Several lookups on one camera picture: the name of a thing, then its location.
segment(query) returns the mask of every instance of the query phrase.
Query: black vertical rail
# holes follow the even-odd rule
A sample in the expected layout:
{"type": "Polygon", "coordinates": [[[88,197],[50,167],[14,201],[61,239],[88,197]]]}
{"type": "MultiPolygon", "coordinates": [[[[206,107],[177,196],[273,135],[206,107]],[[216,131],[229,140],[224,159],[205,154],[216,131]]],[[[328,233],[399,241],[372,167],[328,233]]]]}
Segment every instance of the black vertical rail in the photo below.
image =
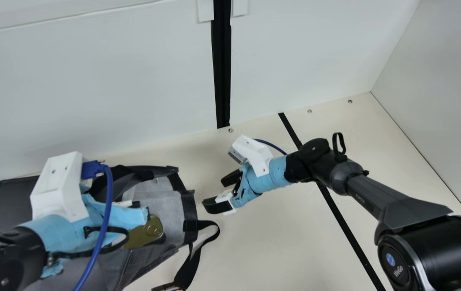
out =
{"type": "Polygon", "coordinates": [[[230,0],[214,0],[214,20],[211,27],[216,125],[220,129],[230,125],[230,0]]]}

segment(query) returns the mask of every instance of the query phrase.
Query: white bracket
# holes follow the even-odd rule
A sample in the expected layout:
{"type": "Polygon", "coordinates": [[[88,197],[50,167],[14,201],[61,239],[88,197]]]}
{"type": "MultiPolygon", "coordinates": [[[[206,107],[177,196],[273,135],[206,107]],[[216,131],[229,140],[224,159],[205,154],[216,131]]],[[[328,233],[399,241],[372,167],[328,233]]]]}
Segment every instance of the white bracket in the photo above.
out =
{"type": "Polygon", "coordinates": [[[232,4],[232,16],[237,17],[248,14],[248,0],[233,0],[232,4]]]}
{"type": "Polygon", "coordinates": [[[247,159],[257,177],[269,174],[269,161],[273,155],[265,144],[242,135],[232,144],[230,153],[234,157],[241,155],[247,159]]]}
{"type": "MultiPolygon", "coordinates": [[[[207,22],[214,20],[214,0],[197,0],[198,21],[207,22]]],[[[248,14],[248,0],[232,0],[232,16],[248,14]]]]}
{"type": "Polygon", "coordinates": [[[29,197],[33,220],[49,214],[61,215],[70,222],[88,217],[79,186],[82,164],[83,158],[78,152],[47,160],[29,197]]]}
{"type": "Polygon", "coordinates": [[[234,197],[234,194],[232,194],[232,190],[224,191],[223,193],[216,196],[216,199],[214,200],[214,202],[222,203],[222,202],[228,201],[228,203],[232,207],[232,210],[223,212],[223,215],[229,215],[229,214],[236,213],[237,210],[236,208],[234,208],[234,205],[232,205],[232,202],[230,201],[232,197],[234,197]]]}

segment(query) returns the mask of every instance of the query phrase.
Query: table surface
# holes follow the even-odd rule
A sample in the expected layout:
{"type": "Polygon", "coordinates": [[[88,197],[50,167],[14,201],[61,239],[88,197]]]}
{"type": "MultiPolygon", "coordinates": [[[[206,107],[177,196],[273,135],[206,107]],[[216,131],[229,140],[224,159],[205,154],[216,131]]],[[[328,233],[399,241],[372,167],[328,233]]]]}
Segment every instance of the table surface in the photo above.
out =
{"type": "MultiPolygon", "coordinates": [[[[302,142],[330,139],[341,131],[348,156],[370,170],[370,177],[407,195],[442,203],[461,215],[461,204],[370,93],[286,112],[302,142]]],[[[219,180],[238,167],[227,155],[241,134],[268,140],[287,152],[295,147],[279,116],[267,116],[228,128],[148,145],[110,165],[152,164],[180,168],[186,188],[196,190],[199,219],[221,227],[219,238],[203,248],[194,291],[375,290],[334,215],[313,183],[265,193],[223,216],[207,214],[205,198],[224,190],[219,180]]],[[[331,194],[386,289],[374,245],[377,221],[354,199],[331,194]]],[[[201,238],[214,230],[202,231],[201,238]]],[[[149,290],[171,282],[188,249],[129,285],[149,290]]]]}

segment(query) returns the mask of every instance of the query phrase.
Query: light blue tape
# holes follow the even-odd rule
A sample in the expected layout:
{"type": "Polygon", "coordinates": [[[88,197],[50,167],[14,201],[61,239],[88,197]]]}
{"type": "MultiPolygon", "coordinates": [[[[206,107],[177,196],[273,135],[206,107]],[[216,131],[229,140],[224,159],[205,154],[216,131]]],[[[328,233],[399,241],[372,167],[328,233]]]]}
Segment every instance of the light blue tape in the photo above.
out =
{"type": "MultiPolygon", "coordinates": [[[[48,215],[41,219],[23,223],[20,226],[30,228],[40,236],[47,252],[66,252],[75,253],[93,249],[99,236],[99,232],[92,232],[88,238],[85,238],[83,227],[101,226],[103,214],[105,212],[105,203],[94,200],[90,194],[82,195],[83,203],[86,206],[89,217],[70,223],[66,218],[60,215],[48,215]]],[[[131,230],[139,225],[147,223],[149,215],[147,207],[143,208],[126,208],[112,206],[112,213],[108,225],[123,227],[131,230]]],[[[116,240],[121,234],[107,232],[103,246],[108,245],[116,240]]],[[[57,274],[63,269],[65,259],[60,259],[56,265],[45,267],[42,278],[57,274]]]]}
{"type": "Polygon", "coordinates": [[[269,174],[257,177],[252,166],[243,164],[243,179],[238,193],[232,198],[234,208],[239,208],[249,201],[259,197],[258,194],[290,185],[284,177],[286,171],[286,156],[278,157],[269,162],[269,174]]]}

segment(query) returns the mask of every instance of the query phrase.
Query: white wall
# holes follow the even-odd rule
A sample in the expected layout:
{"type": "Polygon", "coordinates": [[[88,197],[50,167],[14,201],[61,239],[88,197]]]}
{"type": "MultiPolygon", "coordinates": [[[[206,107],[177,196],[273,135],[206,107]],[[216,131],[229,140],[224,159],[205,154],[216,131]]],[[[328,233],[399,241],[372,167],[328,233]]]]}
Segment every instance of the white wall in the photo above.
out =
{"type": "Polygon", "coordinates": [[[0,179],[216,127],[196,0],[0,30],[0,179]]]}
{"type": "Polygon", "coordinates": [[[0,0],[0,28],[159,0],[0,0]]]}
{"type": "Polygon", "coordinates": [[[422,0],[372,92],[461,201],[461,1],[422,0]]]}
{"type": "Polygon", "coordinates": [[[250,0],[232,18],[231,124],[372,89],[419,0],[250,0]]]}

